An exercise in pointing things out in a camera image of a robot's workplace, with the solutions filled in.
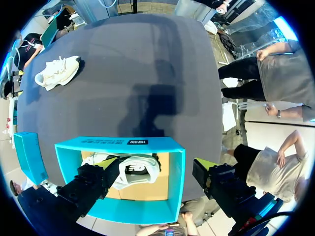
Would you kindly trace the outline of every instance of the wristwatch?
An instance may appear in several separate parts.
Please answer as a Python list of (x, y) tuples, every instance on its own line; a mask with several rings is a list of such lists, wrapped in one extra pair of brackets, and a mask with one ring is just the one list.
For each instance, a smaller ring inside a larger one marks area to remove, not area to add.
[(280, 110), (278, 110), (277, 118), (281, 118), (281, 111)]

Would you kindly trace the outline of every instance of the black shirt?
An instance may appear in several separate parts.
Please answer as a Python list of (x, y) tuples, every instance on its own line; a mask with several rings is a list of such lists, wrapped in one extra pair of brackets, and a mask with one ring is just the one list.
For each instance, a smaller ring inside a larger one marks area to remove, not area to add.
[[(40, 36), (41, 35), (38, 33), (29, 33), (28, 35), (26, 35), (26, 37), (24, 39), (33, 45), (43, 44), (39, 40)], [(34, 46), (29, 44), (27, 41), (23, 41), (23, 44), (18, 48), (19, 53), (20, 53), (20, 63), (19, 63), (19, 55), (18, 54), (16, 54), (15, 58), (14, 58), (14, 64), (16, 66), (18, 66), (18, 64), (19, 64), (19, 67), (18, 67), (19, 70), (23, 70), (25, 63), (31, 58), (33, 53), (36, 51), (36, 48), (34, 48)]]

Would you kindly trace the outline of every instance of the white shirt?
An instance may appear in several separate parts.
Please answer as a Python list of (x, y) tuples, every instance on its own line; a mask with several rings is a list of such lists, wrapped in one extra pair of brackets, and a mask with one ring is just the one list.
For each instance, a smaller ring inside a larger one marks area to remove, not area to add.
[(284, 202), (289, 202), (294, 196), (297, 180), (305, 176), (307, 158), (307, 152), (304, 156), (287, 156), (285, 165), (280, 168), (277, 165), (278, 153), (266, 147), (259, 152), (251, 166), (247, 174), (247, 185), (260, 188)]
[(21, 189), (22, 191), (27, 190), (30, 187), (33, 187), (34, 183), (26, 177), (26, 180), (23, 181), (23, 183), (21, 184)]

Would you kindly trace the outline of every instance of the white paper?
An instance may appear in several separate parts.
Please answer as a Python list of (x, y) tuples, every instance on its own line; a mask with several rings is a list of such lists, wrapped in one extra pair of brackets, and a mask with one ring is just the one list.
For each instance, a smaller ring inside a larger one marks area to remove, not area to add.
[(40, 44), (35, 43), (34, 48), (37, 49), (40, 46)]
[(236, 78), (225, 78), (225, 79), (223, 79), (223, 83), (228, 88), (235, 88), (238, 85), (238, 79), (236, 79)]
[(222, 123), (225, 132), (236, 126), (231, 102), (222, 104)]

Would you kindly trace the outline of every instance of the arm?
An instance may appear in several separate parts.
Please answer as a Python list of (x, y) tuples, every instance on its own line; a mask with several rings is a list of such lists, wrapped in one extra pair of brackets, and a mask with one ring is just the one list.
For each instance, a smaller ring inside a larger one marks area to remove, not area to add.
[(279, 167), (285, 165), (285, 155), (284, 152), (292, 145), (295, 145), (296, 154), (298, 157), (302, 158), (306, 154), (303, 138), (299, 131), (295, 130), (293, 133), (291, 133), (283, 142), (281, 145), (279, 151), (278, 151), (278, 159), (277, 164), (279, 164)]
[(147, 227), (143, 227), (142, 229), (140, 229), (136, 236), (148, 236), (153, 234), (155, 231), (157, 230), (165, 230), (168, 228), (168, 225), (150, 225)]
[(34, 189), (38, 189), (39, 187), (40, 187), (40, 185), (36, 185), (36, 184), (33, 185)]
[(223, 3), (217, 8), (217, 10), (222, 10), (223, 12), (220, 13), (221, 15), (224, 15), (227, 12), (227, 7), (229, 6), (229, 3), (232, 2), (232, 0), (225, 0)]
[[(265, 109), (269, 116), (277, 116), (278, 114), (278, 109), (270, 104), (266, 104)], [(302, 106), (282, 110), (280, 116), (281, 118), (302, 118)]]
[(30, 59), (25, 62), (23, 70), (25, 70), (25, 68), (30, 64), (30, 62), (37, 56), (37, 54), (40, 52), (40, 50), (43, 48), (43, 45), (40, 45), (36, 51), (33, 53), (33, 55), (30, 57)]
[(289, 43), (275, 43), (270, 45), (269, 47), (263, 49), (263, 50), (258, 50), (257, 51), (257, 58), (260, 61), (263, 61), (266, 56), (274, 53), (293, 53), (294, 51), (290, 47)]
[(290, 45), (288, 43), (275, 43), (265, 48), (268, 54), (274, 53), (293, 53)]
[(298, 141), (300, 143), (301, 139), (302, 139), (301, 134), (299, 133), (299, 131), (295, 130), (285, 139), (285, 141), (283, 142), (283, 144), (281, 145), (279, 149), (279, 152), (285, 152), (293, 144), (296, 144)]
[(187, 211), (187, 212), (185, 212), (185, 214), (182, 214), (182, 217), (183, 217), (183, 219), (186, 222), (188, 235), (189, 236), (196, 236), (196, 235), (198, 235), (197, 227), (196, 227), (195, 223), (192, 220), (192, 212), (191, 211)]
[(195, 223), (191, 220), (186, 221), (188, 235), (198, 235), (198, 230)]

